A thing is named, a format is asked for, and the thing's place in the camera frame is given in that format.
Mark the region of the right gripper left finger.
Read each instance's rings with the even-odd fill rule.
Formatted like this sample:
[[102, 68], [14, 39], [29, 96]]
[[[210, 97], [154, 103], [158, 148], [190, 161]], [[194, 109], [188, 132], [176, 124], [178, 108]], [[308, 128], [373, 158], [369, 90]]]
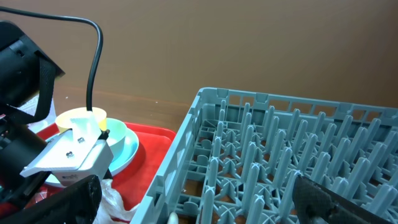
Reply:
[[102, 198], [98, 176], [89, 175], [33, 206], [14, 212], [1, 205], [1, 224], [93, 223]]

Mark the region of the red candy wrapper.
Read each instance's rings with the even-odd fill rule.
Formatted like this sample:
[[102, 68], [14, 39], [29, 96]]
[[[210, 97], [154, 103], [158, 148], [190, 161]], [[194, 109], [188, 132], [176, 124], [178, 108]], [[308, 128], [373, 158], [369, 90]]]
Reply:
[[61, 188], [58, 187], [52, 187], [49, 185], [44, 185], [41, 186], [41, 188], [35, 193], [35, 195], [29, 200], [25, 208], [29, 208], [36, 203], [54, 195], [57, 194], [59, 191], [61, 191]]

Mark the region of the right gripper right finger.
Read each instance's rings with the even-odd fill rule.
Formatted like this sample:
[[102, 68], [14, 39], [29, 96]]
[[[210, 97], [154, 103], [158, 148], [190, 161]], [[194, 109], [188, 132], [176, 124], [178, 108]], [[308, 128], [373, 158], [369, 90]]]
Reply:
[[295, 179], [292, 200], [301, 224], [315, 223], [317, 218], [330, 224], [389, 223], [304, 176]]

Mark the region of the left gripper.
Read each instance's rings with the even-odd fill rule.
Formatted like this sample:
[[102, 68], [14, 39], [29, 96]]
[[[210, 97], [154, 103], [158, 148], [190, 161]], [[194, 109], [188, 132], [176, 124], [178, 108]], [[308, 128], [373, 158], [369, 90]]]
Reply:
[[64, 71], [18, 26], [1, 21], [1, 211], [18, 212], [49, 172], [23, 177], [46, 142], [27, 126], [50, 113], [55, 79]]

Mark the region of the white napkin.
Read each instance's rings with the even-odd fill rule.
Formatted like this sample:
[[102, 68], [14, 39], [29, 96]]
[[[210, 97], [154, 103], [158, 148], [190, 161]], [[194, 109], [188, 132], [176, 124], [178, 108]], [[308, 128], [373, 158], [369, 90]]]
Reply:
[[112, 179], [101, 180], [102, 198], [93, 224], [130, 223], [138, 205], [130, 210], [124, 208], [120, 193], [112, 188]]

